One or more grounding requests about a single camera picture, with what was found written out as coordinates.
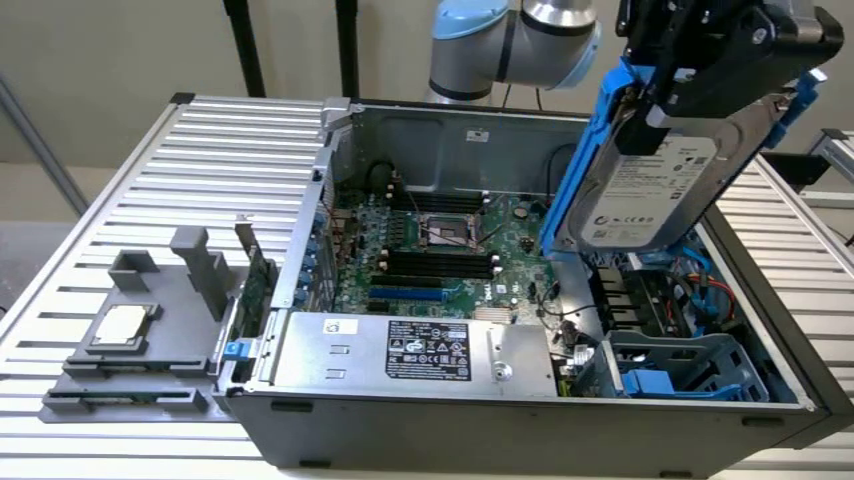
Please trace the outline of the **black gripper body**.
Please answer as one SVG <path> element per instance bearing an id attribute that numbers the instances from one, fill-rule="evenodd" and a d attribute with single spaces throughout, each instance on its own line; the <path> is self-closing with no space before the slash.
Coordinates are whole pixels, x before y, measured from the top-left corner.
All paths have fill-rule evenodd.
<path id="1" fill-rule="evenodd" d="M 713 62 L 677 84 L 670 117 L 725 118 L 825 64 L 845 43 L 844 27 L 812 3 L 754 3 L 740 12 Z"/>

